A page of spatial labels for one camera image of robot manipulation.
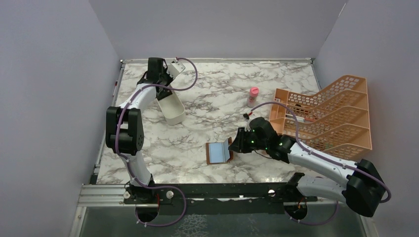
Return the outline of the brown leather card holder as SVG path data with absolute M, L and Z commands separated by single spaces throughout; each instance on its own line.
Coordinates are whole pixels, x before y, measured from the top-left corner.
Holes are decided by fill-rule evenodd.
M 232 144 L 232 137 L 227 138 L 224 142 L 206 143 L 206 163 L 225 164 L 234 158 L 234 153 L 228 148 Z

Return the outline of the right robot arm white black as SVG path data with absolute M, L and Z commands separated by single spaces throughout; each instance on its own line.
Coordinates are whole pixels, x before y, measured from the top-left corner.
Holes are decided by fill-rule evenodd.
M 385 202 L 387 187 L 371 161 L 344 160 L 318 151 L 294 137 L 279 135 L 262 117 L 251 120 L 249 128 L 238 128 L 228 150 L 242 154 L 264 150 L 274 160 L 323 175 L 323 178 L 302 175 L 297 182 L 288 184 L 285 194 L 292 201 L 301 197 L 325 197 L 344 202 L 365 217 L 373 217 L 379 204 Z

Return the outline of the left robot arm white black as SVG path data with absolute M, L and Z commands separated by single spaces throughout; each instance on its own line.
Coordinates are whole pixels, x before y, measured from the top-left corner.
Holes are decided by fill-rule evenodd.
M 145 139 L 142 113 L 158 97 L 158 88 L 167 87 L 166 60 L 148 59 L 148 69 L 140 79 L 134 93 L 120 106 L 110 106 L 106 111 L 106 146 L 124 162 L 130 176 L 130 184 L 137 188 L 137 197 L 145 203 L 155 198 L 150 186 L 152 174 L 142 156 Z

